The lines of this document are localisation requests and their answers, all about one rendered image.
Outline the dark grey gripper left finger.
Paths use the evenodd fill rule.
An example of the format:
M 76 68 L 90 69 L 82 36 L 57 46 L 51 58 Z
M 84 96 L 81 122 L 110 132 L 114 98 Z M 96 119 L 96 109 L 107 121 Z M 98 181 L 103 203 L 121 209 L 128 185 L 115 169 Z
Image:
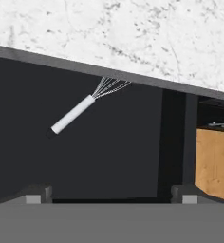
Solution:
M 0 197 L 0 204 L 46 204 L 52 202 L 52 187 L 50 185 L 31 185 L 19 192 Z

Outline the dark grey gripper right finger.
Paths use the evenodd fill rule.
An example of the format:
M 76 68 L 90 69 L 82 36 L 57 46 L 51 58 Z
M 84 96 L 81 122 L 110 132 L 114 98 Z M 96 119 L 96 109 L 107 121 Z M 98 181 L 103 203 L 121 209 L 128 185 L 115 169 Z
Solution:
M 223 198 L 208 195 L 195 185 L 174 185 L 171 194 L 175 204 L 224 204 Z

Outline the wooden cupboard door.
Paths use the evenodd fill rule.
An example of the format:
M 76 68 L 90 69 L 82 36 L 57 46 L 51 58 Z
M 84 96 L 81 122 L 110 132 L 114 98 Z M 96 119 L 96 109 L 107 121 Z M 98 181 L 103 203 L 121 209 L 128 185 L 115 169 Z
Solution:
M 224 199 L 224 132 L 197 130 L 195 185 Z

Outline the open black drawer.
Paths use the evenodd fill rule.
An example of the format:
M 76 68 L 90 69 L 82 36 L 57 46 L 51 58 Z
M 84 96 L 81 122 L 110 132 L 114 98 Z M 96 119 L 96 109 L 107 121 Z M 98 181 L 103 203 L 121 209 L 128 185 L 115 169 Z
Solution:
M 0 197 L 45 184 L 57 201 L 168 202 L 194 183 L 195 95 L 131 84 L 49 132 L 97 82 L 0 58 Z

